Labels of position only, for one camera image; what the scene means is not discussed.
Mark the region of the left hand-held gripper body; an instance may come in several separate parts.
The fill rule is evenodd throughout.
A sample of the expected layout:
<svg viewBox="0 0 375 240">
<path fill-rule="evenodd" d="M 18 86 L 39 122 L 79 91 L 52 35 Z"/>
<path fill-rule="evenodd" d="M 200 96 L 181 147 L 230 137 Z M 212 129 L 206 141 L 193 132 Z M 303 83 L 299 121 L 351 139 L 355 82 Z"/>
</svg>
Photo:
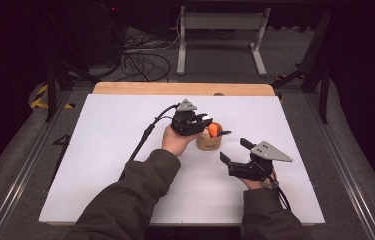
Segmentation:
<svg viewBox="0 0 375 240">
<path fill-rule="evenodd" d="M 197 107 L 184 99 L 177 107 L 172 118 L 171 128 L 181 136 L 201 133 L 204 129 L 203 121 L 195 114 Z"/>
</svg>

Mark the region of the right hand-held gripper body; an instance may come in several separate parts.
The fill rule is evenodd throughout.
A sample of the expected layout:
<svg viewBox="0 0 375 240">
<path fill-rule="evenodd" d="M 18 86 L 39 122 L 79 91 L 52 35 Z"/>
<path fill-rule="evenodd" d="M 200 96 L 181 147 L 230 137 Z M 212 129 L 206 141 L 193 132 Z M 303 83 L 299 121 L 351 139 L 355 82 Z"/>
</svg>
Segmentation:
<svg viewBox="0 0 375 240">
<path fill-rule="evenodd" d="M 227 165 L 230 176 L 249 179 L 252 181 L 263 181 L 269 178 L 273 172 L 273 161 L 292 162 L 293 159 L 267 141 L 254 144 L 249 150 L 250 160 L 248 163 L 232 162 Z"/>
</svg>

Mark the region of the brown pen holder with figurine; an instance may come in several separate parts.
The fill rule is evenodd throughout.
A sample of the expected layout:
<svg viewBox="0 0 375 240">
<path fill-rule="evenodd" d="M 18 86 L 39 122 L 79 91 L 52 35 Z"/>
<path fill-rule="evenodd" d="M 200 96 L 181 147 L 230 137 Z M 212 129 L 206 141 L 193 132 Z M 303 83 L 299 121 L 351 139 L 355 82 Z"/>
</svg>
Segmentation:
<svg viewBox="0 0 375 240">
<path fill-rule="evenodd" d="M 219 123 L 214 123 L 218 126 L 218 133 L 223 130 Z M 206 127 L 201 135 L 196 139 L 197 147 L 202 151 L 213 151 L 217 150 L 221 146 L 222 137 L 211 137 L 209 134 L 208 127 Z"/>
</svg>

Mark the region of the person's right hand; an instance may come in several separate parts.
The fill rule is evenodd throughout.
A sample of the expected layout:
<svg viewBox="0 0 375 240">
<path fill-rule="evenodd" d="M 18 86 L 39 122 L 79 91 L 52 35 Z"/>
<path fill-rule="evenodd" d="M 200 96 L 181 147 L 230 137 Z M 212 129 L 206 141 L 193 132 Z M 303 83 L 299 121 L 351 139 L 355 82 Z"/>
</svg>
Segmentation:
<svg viewBox="0 0 375 240">
<path fill-rule="evenodd" d="M 257 189 L 272 189 L 272 181 L 276 180 L 276 173 L 272 172 L 269 178 L 266 178 L 263 181 L 252 181 L 249 179 L 241 178 L 240 181 L 247 187 L 248 190 L 257 190 Z"/>
</svg>

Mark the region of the person's left hand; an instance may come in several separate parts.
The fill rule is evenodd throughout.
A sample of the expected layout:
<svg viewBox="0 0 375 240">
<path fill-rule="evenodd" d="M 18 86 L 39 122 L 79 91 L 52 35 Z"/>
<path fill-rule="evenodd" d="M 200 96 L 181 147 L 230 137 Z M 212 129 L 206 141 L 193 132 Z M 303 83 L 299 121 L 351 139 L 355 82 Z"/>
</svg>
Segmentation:
<svg viewBox="0 0 375 240">
<path fill-rule="evenodd" d="M 168 125 L 163 132 L 161 148 L 178 157 L 183 154 L 188 144 L 198 137 L 198 134 L 189 136 L 178 135 L 172 127 Z"/>
</svg>

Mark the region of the white table mat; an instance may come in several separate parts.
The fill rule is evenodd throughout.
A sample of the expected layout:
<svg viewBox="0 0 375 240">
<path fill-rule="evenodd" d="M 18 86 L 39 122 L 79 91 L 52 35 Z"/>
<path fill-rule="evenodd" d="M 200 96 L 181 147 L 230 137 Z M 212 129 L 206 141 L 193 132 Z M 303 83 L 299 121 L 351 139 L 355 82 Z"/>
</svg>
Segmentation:
<svg viewBox="0 0 375 240">
<path fill-rule="evenodd" d="M 129 157 L 145 160 L 161 145 L 168 119 L 157 122 L 148 140 L 144 130 L 162 111 L 181 102 L 177 95 L 88 95 L 69 147 L 50 187 L 39 220 L 71 225 L 92 199 L 116 182 Z M 193 96 L 191 102 L 222 125 L 226 135 L 219 149 L 202 151 L 190 144 L 168 194 L 159 200 L 154 225 L 238 225 L 243 214 L 244 185 L 229 176 L 219 156 L 246 162 L 245 138 L 267 141 L 289 156 L 275 162 L 281 189 L 295 216 L 306 225 L 324 220 L 286 116 L 275 96 Z"/>
</svg>

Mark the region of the black metal stand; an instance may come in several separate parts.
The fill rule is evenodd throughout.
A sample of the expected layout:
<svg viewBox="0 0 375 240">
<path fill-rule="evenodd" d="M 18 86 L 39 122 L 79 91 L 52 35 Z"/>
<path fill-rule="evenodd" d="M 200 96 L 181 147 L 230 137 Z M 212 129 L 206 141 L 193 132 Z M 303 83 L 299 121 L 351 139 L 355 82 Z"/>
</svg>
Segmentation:
<svg viewBox="0 0 375 240">
<path fill-rule="evenodd" d="M 326 113 L 330 70 L 329 60 L 327 57 L 324 57 L 322 50 L 323 43 L 326 40 L 326 30 L 329 26 L 331 15 L 331 10 L 325 11 L 317 29 L 315 30 L 308 49 L 305 52 L 302 62 L 297 66 L 297 70 L 285 77 L 281 77 L 279 80 L 275 80 L 271 84 L 271 86 L 276 89 L 295 78 L 303 76 L 304 81 L 301 85 L 303 93 L 311 93 L 317 86 L 320 86 L 318 113 L 324 124 L 328 123 Z"/>
<path fill-rule="evenodd" d="M 57 60 L 47 67 L 47 94 L 48 94 L 48 115 L 47 122 L 50 122 L 57 111 L 56 84 L 59 84 L 63 91 L 71 91 L 74 87 L 71 72 L 75 73 L 82 79 L 97 84 L 100 80 L 93 75 L 81 70 L 73 64 Z"/>
</svg>

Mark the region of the dark box with red light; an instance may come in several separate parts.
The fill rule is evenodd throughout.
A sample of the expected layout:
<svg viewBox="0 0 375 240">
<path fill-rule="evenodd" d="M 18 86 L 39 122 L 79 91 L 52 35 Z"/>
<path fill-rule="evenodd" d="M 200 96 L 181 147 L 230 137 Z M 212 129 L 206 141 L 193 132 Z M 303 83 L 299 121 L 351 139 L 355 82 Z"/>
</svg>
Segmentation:
<svg viewBox="0 0 375 240">
<path fill-rule="evenodd" d="M 118 67 L 121 62 L 121 28 L 116 23 L 116 12 L 105 4 L 87 7 L 86 60 L 90 65 Z"/>
</svg>

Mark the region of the yellow and black hazard tape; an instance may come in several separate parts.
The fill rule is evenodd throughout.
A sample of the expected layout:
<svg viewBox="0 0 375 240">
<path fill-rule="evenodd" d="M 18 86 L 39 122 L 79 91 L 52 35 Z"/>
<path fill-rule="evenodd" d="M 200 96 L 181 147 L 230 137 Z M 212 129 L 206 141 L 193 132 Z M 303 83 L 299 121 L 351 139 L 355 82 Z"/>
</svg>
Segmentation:
<svg viewBox="0 0 375 240">
<path fill-rule="evenodd" d="M 36 96 L 34 97 L 34 100 L 32 101 L 32 103 L 30 104 L 30 107 L 32 109 L 34 108 L 42 108 L 42 109 L 47 109 L 48 108 L 48 104 L 47 103 L 43 103 L 41 101 L 42 97 L 45 95 L 46 91 L 48 89 L 48 85 L 46 83 L 44 83 L 38 90 L 38 93 L 36 94 Z"/>
</svg>

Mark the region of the aluminium floor rail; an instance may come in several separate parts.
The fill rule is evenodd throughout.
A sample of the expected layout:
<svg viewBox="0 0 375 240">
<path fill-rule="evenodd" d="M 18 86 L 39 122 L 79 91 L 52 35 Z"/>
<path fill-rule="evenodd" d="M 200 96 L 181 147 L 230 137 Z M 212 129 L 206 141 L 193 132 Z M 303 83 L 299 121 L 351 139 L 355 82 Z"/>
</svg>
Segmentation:
<svg viewBox="0 0 375 240">
<path fill-rule="evenodd" d="M 362 190 L 347 166 L 329 125 L 324 123 L 322 117 L 319 115 L 317 101 L 310 94 L 305 94 L 304 98 L 314 117 L 316 118 L 320 130 L 322 131 L 325 142 L 328 145 L 333 164 L 367 235 L 367 238 L 368 240 L 375 240 L 375 218 L 370 211 Z"/>
<path fill-rule="evenodd" d="M 6 198 L 0 206 L 0 236 L 6 227 L 7 222 L 14 209 L 17 206 L 19 199 L 21 198 L 26 185 L 39 161 L 39 156 L 43 151 L 46 140 L 48 139 L 54 124 L 59 117 L 60 113 L 64 109 L 67 100 L 70 98 L 71 91 L 63 91 L 61 95 L 57 98 L 57 110 L 51 117 L 49 122 L 45 122 L 43 127 L 36 138 L 36 141 L 25 160 L 21 170 L 18 172 L 16 179 L 13 181 L 10 189 L 6 194 Z"/>
</svg>

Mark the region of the grey metal desk frame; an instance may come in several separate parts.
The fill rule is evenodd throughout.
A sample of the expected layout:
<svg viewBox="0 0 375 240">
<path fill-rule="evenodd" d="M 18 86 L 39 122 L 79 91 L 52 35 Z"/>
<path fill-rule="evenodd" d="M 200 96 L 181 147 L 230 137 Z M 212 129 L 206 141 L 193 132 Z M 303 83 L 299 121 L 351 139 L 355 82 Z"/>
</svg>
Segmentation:
<svg viewBox="0 0 375 240">
<path fill-rule="evenodd" d="M 260 46 L 270 12 L 270 8 L 265 8 L 260 13 L 188 12 L 186 7 L 182 6 L 179 15 L 179 49 L 176 73 L 178 75 L 183 75 L 185 73 L 187 30 L 257 30 L 257 39 L 255 42 L 249 44 L 249 48 L 258 74 L 260 76 L 266 76 L 267 71 L 260 54 Z"/>
</svg>

